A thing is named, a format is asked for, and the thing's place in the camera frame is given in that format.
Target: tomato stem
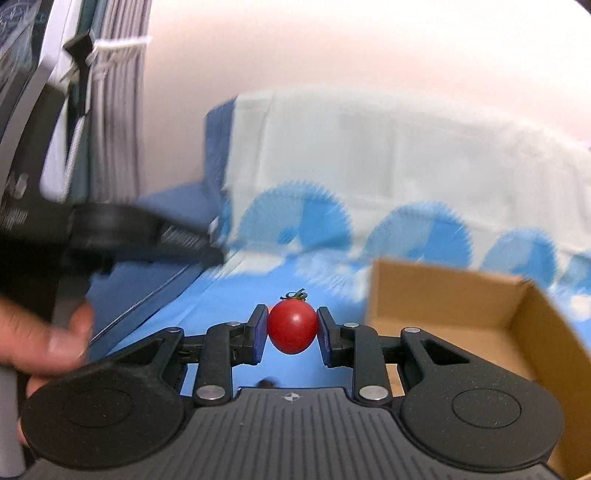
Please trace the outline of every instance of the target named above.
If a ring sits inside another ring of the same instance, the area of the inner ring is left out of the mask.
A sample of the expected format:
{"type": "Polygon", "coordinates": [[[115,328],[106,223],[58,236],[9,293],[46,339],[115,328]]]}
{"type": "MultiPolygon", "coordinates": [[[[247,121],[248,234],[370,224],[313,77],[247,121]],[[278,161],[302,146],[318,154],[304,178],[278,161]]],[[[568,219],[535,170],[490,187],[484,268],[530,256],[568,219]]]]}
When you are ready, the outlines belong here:
{"type": "Polygon", "coordinates": [[[290,291],[285,294],[285,297],[279,297],[281,300],[302,300],[306,301],[308,294],[304,291],[303,288],[299,289],[298,291],[290,291]]]}

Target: white fabric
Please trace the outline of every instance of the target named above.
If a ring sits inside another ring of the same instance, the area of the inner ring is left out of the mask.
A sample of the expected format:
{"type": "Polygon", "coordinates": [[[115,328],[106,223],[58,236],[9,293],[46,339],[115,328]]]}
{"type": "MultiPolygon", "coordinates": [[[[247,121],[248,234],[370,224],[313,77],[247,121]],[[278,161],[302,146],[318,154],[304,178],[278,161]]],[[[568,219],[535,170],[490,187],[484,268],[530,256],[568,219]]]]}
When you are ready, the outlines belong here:
{"type": "Polygon", "coordinates": [[[226,187],[232,232],[262,192],[308,180],[350,214],[352,254],[392,209],[446,203],[479,264],[512,228],[546,231],[559,264],[591,245],[591,154],[577,142],[485,109],[404,92],[321,87],[240,95],[226,187]]]}

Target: blue and white fabric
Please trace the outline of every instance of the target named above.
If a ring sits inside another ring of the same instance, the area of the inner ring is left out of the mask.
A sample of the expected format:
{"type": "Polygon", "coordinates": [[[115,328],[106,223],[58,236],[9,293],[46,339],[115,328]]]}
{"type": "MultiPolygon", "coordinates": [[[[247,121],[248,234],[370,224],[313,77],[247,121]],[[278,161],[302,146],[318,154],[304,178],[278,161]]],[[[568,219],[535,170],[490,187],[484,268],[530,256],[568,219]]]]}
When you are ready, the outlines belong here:
{"type": "MultiPolygon", "coordinates": [[[[591,155],[580,145],[439,100],[320,89],[239,96],[211,111],[206,138],[201,185],[228,262],[116,349],[169,325],[195,335],[245,321],[299,288],[337,322],[363,322],[378,256],[531,278],[591,349],[591,155]]],[[[348,385],[350,372],[324,368],[317,345],[291,357],[268,343],[261,365],[234,371],[236,387],[263,377],[348,385]]]]}

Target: logo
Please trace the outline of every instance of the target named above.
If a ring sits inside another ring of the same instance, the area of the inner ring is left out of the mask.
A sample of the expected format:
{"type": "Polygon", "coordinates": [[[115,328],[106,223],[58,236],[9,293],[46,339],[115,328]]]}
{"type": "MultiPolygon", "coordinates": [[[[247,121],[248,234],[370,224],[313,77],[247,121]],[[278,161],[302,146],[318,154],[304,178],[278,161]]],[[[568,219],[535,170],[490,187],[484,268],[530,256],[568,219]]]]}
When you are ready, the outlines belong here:
{"type": "Polygon", "coordinates": [[[287,400],[289,403],[293,403],[295,401],[298,401],[301,397],[297,393],[290,392],[282,398],[287,400]]]}

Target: blue circle pattern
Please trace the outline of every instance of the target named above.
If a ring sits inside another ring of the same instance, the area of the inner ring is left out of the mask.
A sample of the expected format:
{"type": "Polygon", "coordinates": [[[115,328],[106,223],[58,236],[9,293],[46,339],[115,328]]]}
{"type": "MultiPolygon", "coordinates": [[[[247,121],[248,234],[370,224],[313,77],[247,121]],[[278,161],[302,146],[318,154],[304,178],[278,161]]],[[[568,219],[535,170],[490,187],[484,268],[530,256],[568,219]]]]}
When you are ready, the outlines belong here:
{"type": "Polygon", "coordinates": [[[591,250],[572,256],[557,287],[575,295],[591,295],[591,250]]]}
{"type": "Polygon", "coordinates": [[[468,229],[440,202],[403,205],[370,233],[363,256],[387,256],[466,268],[472,258],[468,229]]]}
{"type": "Polygon", "coordinates": [[[282,246],[295,239],[304,251],[348,251],[353,244],[345,209],[326,189],[311,182],[284,183],[261,193],[238,227],[239,246],[282,246]]]}
{"type": "MultiPolygon", "coordinates": [[[[280,247],[299,239],[302,251],[348,252],[352,235],[349,217],[335,195],[315,183],[296,181],[269,189],[251,203],[240,221],[234,246],[280,247]]],[[[472,262],[470,230],[444,203],[402,205],[373,229],[359,260],[381,256],[467,268],[472,262]]],[[[521,275],[547,288],[556,276],[556,248],[542,230],[516,228],[496,240],[480,269],[521,275]]],[[[591,294],[591,251],[571,259],[561,284],[591,294]]]]}
{"type": "Polygon", "coordinates": [[[521,275],[540,287],[552,285],[556,275],[556,249],[543,231],[518,228],[501,235],[486,254],[481,270],[521,275]]]}

